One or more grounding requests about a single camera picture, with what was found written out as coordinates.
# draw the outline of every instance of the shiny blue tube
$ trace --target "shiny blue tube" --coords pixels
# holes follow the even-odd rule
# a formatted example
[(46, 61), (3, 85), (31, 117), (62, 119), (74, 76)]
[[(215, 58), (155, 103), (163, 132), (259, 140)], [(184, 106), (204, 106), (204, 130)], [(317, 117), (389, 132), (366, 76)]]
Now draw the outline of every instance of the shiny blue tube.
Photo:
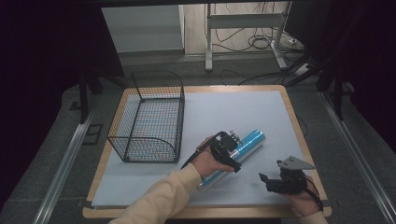
[[(242, 144), (238, 144), (236, 150), (230, 153), (231, 158), (238, 162), (244, 160), (248, 155), (261, 146), (264, 140), (265, 135), (262, 132), (258, 130), (251, 132), (244, 139), (242, 139)], [(212, 184), (216, 183), (219, 179), (227, 174), (228, 173), (222, 171), (216, 171), (210, 176), (203, 177), (201, 185), (198, 186), (198, 190), (207, 190)]]

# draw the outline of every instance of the black electronic device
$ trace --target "black electronic device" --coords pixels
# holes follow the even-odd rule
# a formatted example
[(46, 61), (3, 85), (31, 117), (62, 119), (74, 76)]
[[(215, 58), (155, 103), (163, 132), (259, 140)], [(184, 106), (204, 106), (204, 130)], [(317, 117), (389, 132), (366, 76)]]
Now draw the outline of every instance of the black electronic device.
[(267, 190), (282, 194), (299, 194), (304, 191), (315, 200), (320, 211), (323, 211), (323, 203), (319, 195), (307, 188), (309, 180), (303, 172), (303, 170), (315, 169), (315, 166), (292, 156), (284, 161), (277, 161), (277, 165), (280, 167), (281, 179), (269, 179), (267, 175), (259, 173), (260, 180), (265, 183)]
[(231, 158), (231, 152), (236, 150), (238, 142), (240, 140), (235, 133), (231, 132), (231, 134), (227, 134), (226, 132), (219, 132), (198, 147), (181, 168), (184, 168), (189, 162), (193, 161), (205, 148), (210, 147), (210, 151), (216, 161), (233, 167), (237, 173), (241, 169), (241, 163)]

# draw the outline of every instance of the hand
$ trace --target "hand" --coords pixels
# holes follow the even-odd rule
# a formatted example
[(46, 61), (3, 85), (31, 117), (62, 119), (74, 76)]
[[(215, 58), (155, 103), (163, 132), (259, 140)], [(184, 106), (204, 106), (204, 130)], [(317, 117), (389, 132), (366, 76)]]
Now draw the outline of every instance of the hand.
[[(212, 136), (207, 137), (197, 148), (206, 143)], [(233, 167), (221, 164), (213, 158), (210, 152), (210, 147), (206, 147), (192, 162), (191, 164), (198, 171), (200, 176), (207, 176), (213, 174), (217, 170), (224, 172), (233, 172)]]
[[(312, 181), (312, 177), (309, 175), (305, 176), (308, 180)], [(314, 193), (317, 193), (315, 186), (312, 185), (311, 182), (307, 181), (308, 189)], [(319, 211), (318, 205), (315, 203), (315, 200), (309, 196), (306, 192), (301, 192), (299, 194), (280, 194), (285, 198), (289, 199), (291, 204), (294, 206), (296, 211), (302, 216), (307, 217), (315, 214)]]

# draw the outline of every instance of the person's left hand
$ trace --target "person's left hand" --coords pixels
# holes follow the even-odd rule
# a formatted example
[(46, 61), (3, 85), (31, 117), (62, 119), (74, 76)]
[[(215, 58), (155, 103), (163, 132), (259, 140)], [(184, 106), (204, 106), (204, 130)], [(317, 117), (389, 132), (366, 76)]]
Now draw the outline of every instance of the person's left hand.
[[(206, 143), (210, 138), (207, 137), (197, 148)], [(233, 167), (224, 165), (215, 160), (210, 152), (210, 147), (206, 147), (192, 162), (191, 164), (198, 171), (200, 176), (207, 176), (213, 174), (217, 170), (224, 172), (233, 172)]]

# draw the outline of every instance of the black wire mesh basket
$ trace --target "black wire mesh basket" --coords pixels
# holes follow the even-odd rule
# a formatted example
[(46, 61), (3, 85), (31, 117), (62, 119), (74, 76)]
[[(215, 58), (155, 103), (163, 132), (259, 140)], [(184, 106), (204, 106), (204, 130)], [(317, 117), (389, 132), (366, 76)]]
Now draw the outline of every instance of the black wire mesh basket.
[(178, 162), (184, 118), (184, 88), (178, 75), (133, 72), (107, 140), (125, 162)]

